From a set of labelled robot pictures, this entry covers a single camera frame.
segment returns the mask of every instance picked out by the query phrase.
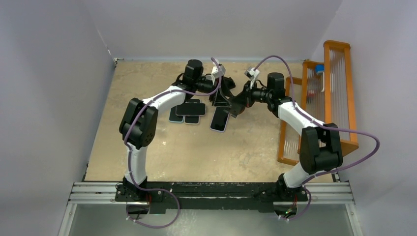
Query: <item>white wall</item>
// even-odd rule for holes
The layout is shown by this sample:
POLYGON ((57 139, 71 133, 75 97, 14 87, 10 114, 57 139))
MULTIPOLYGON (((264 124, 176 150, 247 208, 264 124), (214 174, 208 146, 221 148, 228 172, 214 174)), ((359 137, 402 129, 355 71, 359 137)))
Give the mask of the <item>white wall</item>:
MULTIPOLYGON (((343 176, 350 180, 367 236, 416 235, 417 231, 417 1, 344 0, 323 41, 352 46, 358 129, 381 139, 380 151, 343 176)), ((359 137, 351 163, 374 141, 359 137)))
POLYGON ((79 0, 1 0, 0 57, 0 235, 56 235, 113 62, 79 0))
POLYGON ((342 0, 86 0, 112 56, 311 56, 342 0))

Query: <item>beige table surface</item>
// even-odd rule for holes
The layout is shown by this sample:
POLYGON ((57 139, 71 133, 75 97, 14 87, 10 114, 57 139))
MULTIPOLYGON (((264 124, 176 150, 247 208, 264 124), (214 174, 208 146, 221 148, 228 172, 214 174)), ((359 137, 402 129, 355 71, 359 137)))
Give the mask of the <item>beige table surface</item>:
MULTIPOLYGON (((256 63, 223 63, 226 76, 236 83, 238 94, 247 81, 243 74, 256 63)), ((144 99, 165 90, 184 71, 186 62, 119 61, 103 116, 91 152, 86 181, 120 181, 126 170, 126 149, 119 124, 130 99, 144 99)), ((211 63, 204 63, 205 73, 211 63)), ((301 63, 291 63, 293 76, 301 77, 301 63)), ((260 80, 281 72, 282 63, 264 63, 260 80)), ((208 97, 199 97, 207 106, 200 124, 168 121, 169 112, 160 114, 156 135, 148 148, 146 170, 150 181, 276 181, 292 166, 277 162, 279 124, 266 104, 255 103, 236 119, 230 118, 224 133, 210 130, 215 110, 208 97)), ((326 175, 315 179, 331 182, 326 175)))

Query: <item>wooden table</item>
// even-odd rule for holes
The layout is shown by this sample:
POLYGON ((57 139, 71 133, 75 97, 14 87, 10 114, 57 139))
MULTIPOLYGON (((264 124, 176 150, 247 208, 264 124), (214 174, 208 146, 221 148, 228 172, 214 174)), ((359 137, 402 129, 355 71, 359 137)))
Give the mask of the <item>wooden table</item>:
MULTIPOLYGON (((184 71, 186 62, 120 61, 110 88, 91 152, 86 181, 120 181, 126 169, 126 149, 119 125, 130 99, 144 99, 165 90, 184 71)), ((243 74, 255 63, 224 63, 241 92, 247 77, 243 74)), ((205 73, 211 63, 204 63, 205 73)), ((291 63, 294 76, 301 77, 301 63, 291 63)), ((260 80, 281 72, 282 63, 264 63, 260 80)), ((146 170, 151 181, 276 181, 292 166, 277 162, 280 120, 266 104, 255 103, 236 119, 230 118, 224 133, 210 130, 214 107, 208 97, 199 97, 207 106, 200 124, 171 123, 168 113, 160 114, 156 135, 148 148, 146 170)), ((331 176, 315 179, 331 182, 331 176)))

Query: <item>blue cap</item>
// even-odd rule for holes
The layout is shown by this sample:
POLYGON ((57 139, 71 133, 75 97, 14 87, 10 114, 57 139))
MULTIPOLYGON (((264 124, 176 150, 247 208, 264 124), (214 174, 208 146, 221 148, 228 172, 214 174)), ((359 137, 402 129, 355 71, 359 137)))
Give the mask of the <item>blue cap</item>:
POLYGON ((316 71, 316 73, 319 73, 320 71, 324 71, 325 70, 325 66, 324 65, 316 65, 316 67, 314 68, 314 70, 316 71))

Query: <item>blue object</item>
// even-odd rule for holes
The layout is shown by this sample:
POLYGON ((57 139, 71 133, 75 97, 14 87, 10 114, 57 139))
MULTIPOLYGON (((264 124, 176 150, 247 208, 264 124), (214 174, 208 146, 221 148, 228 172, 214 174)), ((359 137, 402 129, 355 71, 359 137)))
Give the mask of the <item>blue object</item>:
POLYGON ((316 71, 316 74, 323 73, 323 71, 325 70, 325 66, 324 65, 316 65, 314 70, 316 71))

